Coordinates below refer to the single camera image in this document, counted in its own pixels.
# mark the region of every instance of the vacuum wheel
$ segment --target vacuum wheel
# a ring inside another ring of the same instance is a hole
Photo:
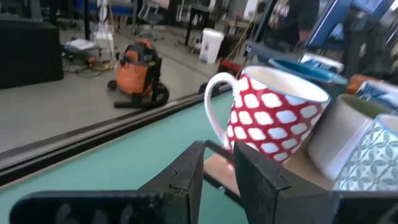
[[[116,80],[111,80],[108,82],[108,89],[114,91],[118,85],[116,84]]]

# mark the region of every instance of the chair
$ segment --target chair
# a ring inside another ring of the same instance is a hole
[[[154,1],[144,0],[144,2],[142,3],[141,10],[138,14],[138,18],[147,22],[149,24],[149,29],[147,30],[141,29],[140,31],[135,30],[133,32],[133,35],[138,35],[139,37],[147,36],[153,38],[153,41],[157,41],[158,38],[155,37],[153,33],[154,26],[156,26],[165,19],[164,15],[158,14],[160,7],[162,6]]]

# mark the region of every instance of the person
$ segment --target person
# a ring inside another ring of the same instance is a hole
[[[269,19],[267,36],[291,45],[310,38],[318,19],[320,0],[278,0]]]

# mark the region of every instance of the wooden block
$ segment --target wooden block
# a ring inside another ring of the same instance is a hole
[[[284,167],[326,190],[331,190],[333,186],[333,182],[315,167],[303,149],[298,150],[294,156],[284,164]],[[214,153],[205,161],[204,170],[208,175],[228,188],[228,190],[239,195],[235,171],[228,167],[228,163],[224,157]]]

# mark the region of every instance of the orange shop vacuum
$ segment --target orange shop vacuum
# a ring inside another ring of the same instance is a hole
[[[114,102],[115,108],[155,108],[165,105],[170,92],[161,84],[162,59],[148,40],[138,40],[124,54],[116,53],[118,73],[108,82],[109,90],[121,90],[131,101]]]

